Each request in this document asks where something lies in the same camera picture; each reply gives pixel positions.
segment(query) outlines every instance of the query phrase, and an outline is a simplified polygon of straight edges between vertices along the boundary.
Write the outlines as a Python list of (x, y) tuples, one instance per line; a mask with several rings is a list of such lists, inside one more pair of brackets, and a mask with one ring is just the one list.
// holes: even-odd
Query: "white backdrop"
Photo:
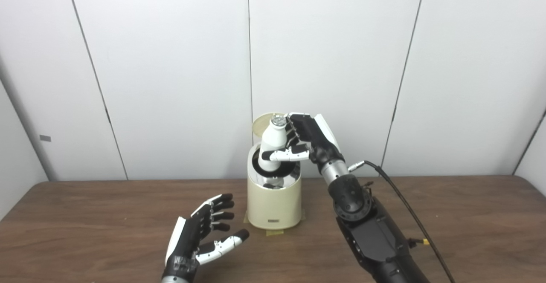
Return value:
[(47, 177), (2, 84), (0, 120), (1, 220), (31, 187)]
[(244, 177), (272, 110), (324, 114), (392, 175), (510, 174), (546, 107), (546, 0), (423, 0), (409, 56), (419, 0), (74, 2), (97, 79), (72, 0), (0, 0), (4, 83), (56, 180)]

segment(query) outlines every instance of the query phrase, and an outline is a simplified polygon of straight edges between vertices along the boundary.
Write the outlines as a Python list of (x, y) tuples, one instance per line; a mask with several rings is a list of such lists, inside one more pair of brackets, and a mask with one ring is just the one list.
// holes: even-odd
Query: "robotic hand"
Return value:
[(290, 113), (285, 149), (263, 152), (269, 161), (310, 159), (328, 184), (337, 223), (360, 266), (377, 283), (429, 283), (413, 261), (408, 242), (368, 186), (351, 174), (337, 141), (322, 117)]
[(199, 265), (222, 257), (248, 238), (248, 231), (242, 229), (232, 236), (199, 245), (211, 231), (229, 231), (229, 225), (217, 221), (233, 219), (233, 213), (222, 211), (234, 206), (232, 199), (230, 193), (219, 194), (203, 202), (189, 219), (178, 217), (167, 248), (162, 283), (193, 283)]

